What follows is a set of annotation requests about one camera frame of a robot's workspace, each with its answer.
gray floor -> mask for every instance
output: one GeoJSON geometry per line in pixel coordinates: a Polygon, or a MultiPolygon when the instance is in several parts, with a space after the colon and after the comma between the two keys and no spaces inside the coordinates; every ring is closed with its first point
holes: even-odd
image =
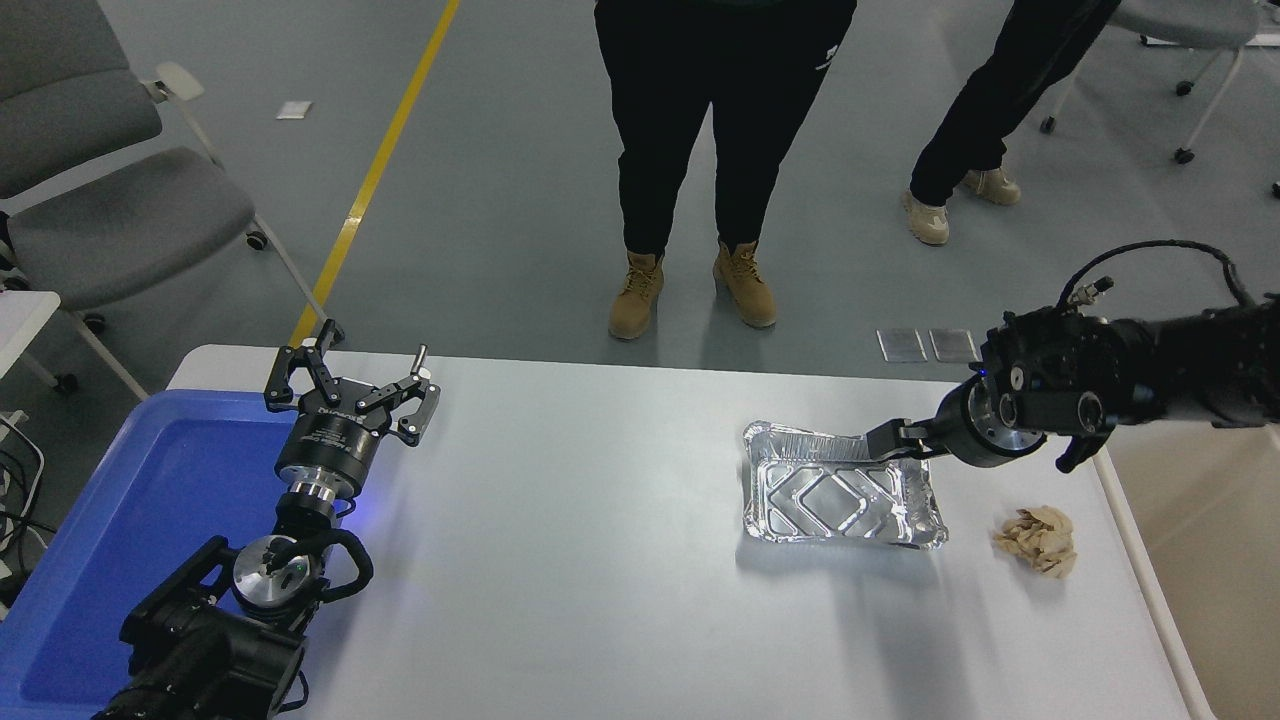
{"type": "MultiPolygon", "coordinates": [[[[102,3],[134,70],[177,60],[207,88],[196,111],[232,176],[316,277],[444,0],[413,4],[102,3]],[[312,100],[278,122],[284,100],[312,100]]],[[[959,380],[961,365],[886,364],[877,328],[968,328],[1052,302],[1068,275],[1120,243],[1178,237],[1217,245],[1254,293],[1280,288],[1275,142],[1280,54],[1251,50],[1197,143],[1170,161],[1208,101],[1206,81],[1172,85],[1197,58],[1107,29],[1057,132],[1042,109],[1009,141],[1024,187],[1015,208],[957,193],[952,241],[931,249],[902,227],[897,196],[968,73],[989,53],[1007,3],[867,0],[787,159],[760,260],[781,320],[740,323],[710,279],[714,146],[699,140],[666,261],[653,329],[604,332],[625,269],[616,196],[621,150],[584,1],[462,0],[452,29],[343,266],[330,311],[353,350],[769,373],[959,380]]],[[[1211,78],[1225,73],[1225,63],[1211,78]]],[[[6,202],[14,211],[175,142],[165,133],[6,202]]],[[[1146,251],[1115,261],[1110,316],[1167,318],[1230,304],[1212,261],[1146,251]]],[[[204,343],[282,345],[302,301],[270,254],[236,245],[152,292],[104,309],[104,340],[159,389],[204,343]]],[[[0,406],[22,407],[50,456],[40,518],[67,512],[132,396],[55,319],[36,351],[83,389],[63,398],[20,368],[0,406]]],[[[439,378],[447,383],[447,378],[439,378]]],[[[919,410],[904,410],[905,414],[919,410]]]]}

chair wheel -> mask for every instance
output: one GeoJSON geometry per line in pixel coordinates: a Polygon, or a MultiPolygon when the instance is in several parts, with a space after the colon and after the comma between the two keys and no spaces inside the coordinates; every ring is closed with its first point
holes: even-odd
{"type": "Polygon", "coordinates": [[[76,379],[76,375],[70,373],[67,373],[64,375],[54,375],[54,379],[58,380],[58,384],[54,386],[54,392],[56,392],[58,395],[70,395],[77,389],[79,389],[79,380],[76,379]]]}
{"type": "Polygon", "coordinates": [[[99,313],[86,313],[84,327],[93,334],[102,334],[106,332],[106,318],[99,313]]]}
{"type": "Polygon", "coordinates": [[[244,233],[244,242],[248,243],[248,246],[252,247],[253,250],[259,251],[266,250],[266,246],[271,243],[269,240],[266,240],[266,234],[264,234],[261,231],[252,231],[244,233]]]}

robotic arm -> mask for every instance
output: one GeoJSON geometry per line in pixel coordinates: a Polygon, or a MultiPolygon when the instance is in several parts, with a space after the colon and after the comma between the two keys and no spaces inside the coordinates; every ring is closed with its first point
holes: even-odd
{"type": "Polygon", "coordinates": [[[211,538],[129,614],[120,639],[133,646],[132,680],[95,720],[266,720],[306,702],[300,667],[307,625],[321,605],[356,594],[374,574],[360,538],[339,519],[355,510],[379,442],[394,436],[416,446],[440,397],[424,368],[425,346],[408,375],[384,387],[334,378],[324,364],[334,332],[328,320],[314,346],[282,347],[262,392],[268,410],[298,413],[275,464],[288,491],[271,533],[239,550],[211,538]],[[300,369],[315,389],[294,398],[289,378],[300,369]],[[411,400],[419,407],[393,421],[411,400]],[[324,577],[333,546],[357,569],[339,587],[324,577]],[[218,607],[227,591],[241,614],[218,607]],[[296,678],[303,698],[287,703],[296,678]]]}
{"type": "Polygon", "coordinates": [[[1006,313],[1004,324],[987,333],[973,369],[977,374],[947,393],[932,419],[899,418],[868,432],[870,457],[951,454],[993,468],[1034,452],[1046,433],[1055,433],[1071,438],[1056,462],[1069,473],[1097,454],[1117,425],[1157,419],[1219,428],[1280,423],[1280,304],[1270,295],[1254,304],[1221,251],[1178,241],[1135,243],[1076,273],[1057,305],[1006,313]],[[1239,305],[1158,323],[1080,314],[1080,306],[1114,284],[1102,278],[1074,291],[1089,268],[1152,246],[1213,254],[1239,305]]]}

blue plastic tray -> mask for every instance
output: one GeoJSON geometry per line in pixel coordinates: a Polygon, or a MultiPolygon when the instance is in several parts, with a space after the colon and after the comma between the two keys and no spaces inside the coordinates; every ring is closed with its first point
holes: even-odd
{"type": "Polygon", "coordinates": [[[271,530],[294,418],[243,392],[134,409],[0,624],[0,719],[83,720],[124,687],[125,615],[210,537],[238,547],[271,530]]]}

yellow floor line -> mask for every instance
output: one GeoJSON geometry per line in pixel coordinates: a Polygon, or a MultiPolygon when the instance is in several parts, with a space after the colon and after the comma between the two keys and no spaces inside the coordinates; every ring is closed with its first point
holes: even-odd
{"type": "MultiPolygon", "coordinates": [[[[369,165],[369,172],[365,173],[365,182],[360,186],[360,192],[356,193],[356,201],[352,202],[351,211],[347,213],[347,219],[342,223],[342,231],[338,232],[338,240],[334,241],[333,250],[329,251],[329,259],[325,260],[324,269],[320,270],[320,278],[316,281],[312,292],[321,305],[329,299],[329,291],[333,290],[333,283],[338,279],[342,264],[347,260],[347,251],[351,250],[351,243],[356,240],[356,231],[360,229],[360,223],[365,219],[365,213],[369,210],[369,201],[372,200],[374,191],[378,190],[378,182],[383,179],[383,170],[387,169],[387,161],[390,160],[392,152],[396,151],[396,142],[399,141],[401,131],[404,129],[404,122],[408,120],[408,114],[413,110],[413,102],[417,100],[419,91],[422,90],[426,73],[431,70],[431,63],[435,61],[435,55],[440,51],[440,44],[444,42],[444,36],[449,32],[449,24],[453,23],[453,15],[458,10],[458,1],[449,0],[448,5],[444,6],[440,22],[436,23],[435,32],[431,33],[431,40],[426,44],[426,50],[422,51],[422,58],[417,61],[417,69],[413,70],[413,77],[408,81],[408,87],[404,88],[399,108],[396,109],[396,115],[392,117],[392,124],[387,128],[387,135],[383,136],[381,145],[378,146],[378,152],[374,155],[372,164],[369,165]]],[[[289,345],[297,347],[302,342],[302,338],[308,337],[315,328],[316,319],[316,314],[311,306],[306,306],[302,310],[302,316],[298,318],[297,327],[293,328],[289,345]]]]}

